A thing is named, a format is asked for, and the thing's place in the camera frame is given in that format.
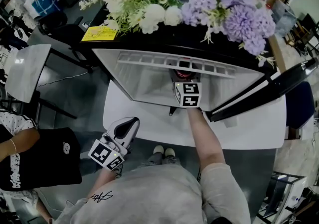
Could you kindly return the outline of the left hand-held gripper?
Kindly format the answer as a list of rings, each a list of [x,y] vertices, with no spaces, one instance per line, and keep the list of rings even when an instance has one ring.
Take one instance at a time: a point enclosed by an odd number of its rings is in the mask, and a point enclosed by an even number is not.
[[[140,127],[137,117],[125,117],[113,122],[108,133],[96,139],[88,156],[108,171],[113,171],[125,161],[132,140]]]

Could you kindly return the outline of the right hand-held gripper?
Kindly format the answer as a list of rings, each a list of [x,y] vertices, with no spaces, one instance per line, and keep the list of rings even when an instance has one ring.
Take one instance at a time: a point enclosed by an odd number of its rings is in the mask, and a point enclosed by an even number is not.
[[[179,78],[171,76],[173,82],[173,95],[180,107],[198,108],[201,100],[201,77]]]

